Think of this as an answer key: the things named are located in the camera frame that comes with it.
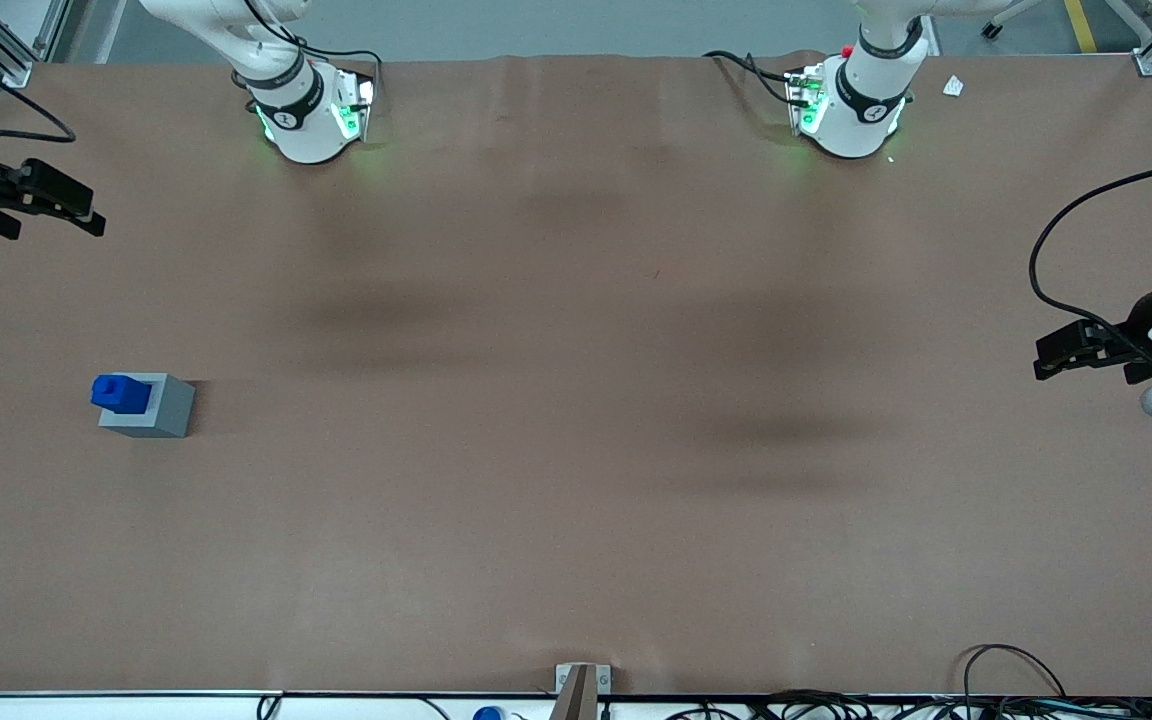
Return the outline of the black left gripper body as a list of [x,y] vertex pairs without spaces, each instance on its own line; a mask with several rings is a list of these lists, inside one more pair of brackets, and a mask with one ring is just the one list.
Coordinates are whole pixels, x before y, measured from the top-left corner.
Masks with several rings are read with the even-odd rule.
[[1135,301],[1123,323],[1107,324],[1105,363],[1123,366],[1129,386],[1152,379],[1152,291]]

